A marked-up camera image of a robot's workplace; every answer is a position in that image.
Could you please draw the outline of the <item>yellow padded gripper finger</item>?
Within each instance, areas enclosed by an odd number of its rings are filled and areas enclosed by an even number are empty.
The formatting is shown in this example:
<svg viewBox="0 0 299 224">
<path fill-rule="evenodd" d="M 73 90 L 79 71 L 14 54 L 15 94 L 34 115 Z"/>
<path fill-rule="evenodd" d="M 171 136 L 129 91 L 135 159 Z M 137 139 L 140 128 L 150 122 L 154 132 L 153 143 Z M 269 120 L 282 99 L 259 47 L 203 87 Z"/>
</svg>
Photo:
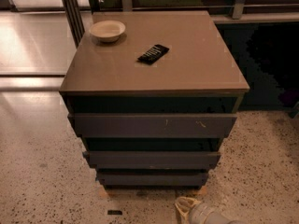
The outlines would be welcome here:
<svg viewBox="0 0 299 224">
<path fill-rule="evenodd" d="M 189 214 L 192 209 L 199 204 L 200 201 L 191 198 L 191 197 L 177 197 L 175 200 L 175 207 L 180 213 L 181 224 L 190 224 L 189 223 Z"/>
</svg>

